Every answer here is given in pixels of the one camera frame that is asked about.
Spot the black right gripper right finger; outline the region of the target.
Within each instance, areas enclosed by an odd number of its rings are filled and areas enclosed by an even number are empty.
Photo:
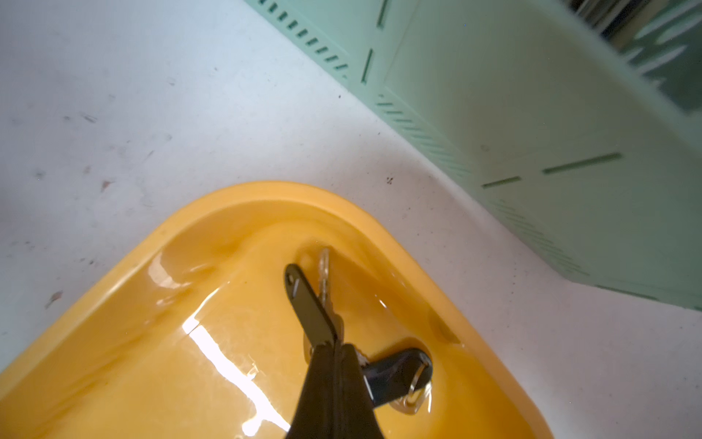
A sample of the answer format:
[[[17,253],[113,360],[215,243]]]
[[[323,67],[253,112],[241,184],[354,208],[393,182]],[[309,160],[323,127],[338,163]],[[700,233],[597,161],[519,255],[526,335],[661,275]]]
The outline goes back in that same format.
[[[383,438],[351,344],[336,344],[336,438]]]

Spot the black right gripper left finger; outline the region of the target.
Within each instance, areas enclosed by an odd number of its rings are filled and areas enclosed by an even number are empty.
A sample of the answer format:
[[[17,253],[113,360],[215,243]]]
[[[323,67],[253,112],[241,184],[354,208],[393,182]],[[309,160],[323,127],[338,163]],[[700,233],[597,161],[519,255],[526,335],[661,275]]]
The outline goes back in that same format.
[[[338,438],[337,367],[341,344],[316,347],[286,438]]]

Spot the key with black tag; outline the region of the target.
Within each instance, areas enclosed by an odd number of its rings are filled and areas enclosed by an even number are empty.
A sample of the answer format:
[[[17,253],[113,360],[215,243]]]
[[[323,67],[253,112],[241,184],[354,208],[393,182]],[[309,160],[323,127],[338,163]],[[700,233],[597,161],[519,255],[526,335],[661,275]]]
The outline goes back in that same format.
[[[331,299],[330,250],[323,248],[317,264],[317,293],[302,268],[290,263],[285,267],[283,283],[287,297],[305,333],[305,354],[312,358],[314,350],[344,339],[344,323],[334,311]]]
[[[389,405],[406,415],[420,411],[433,377],[433,362],[425,351],[408,348],[371,360],[356,349],[356,357],[374,410]]]

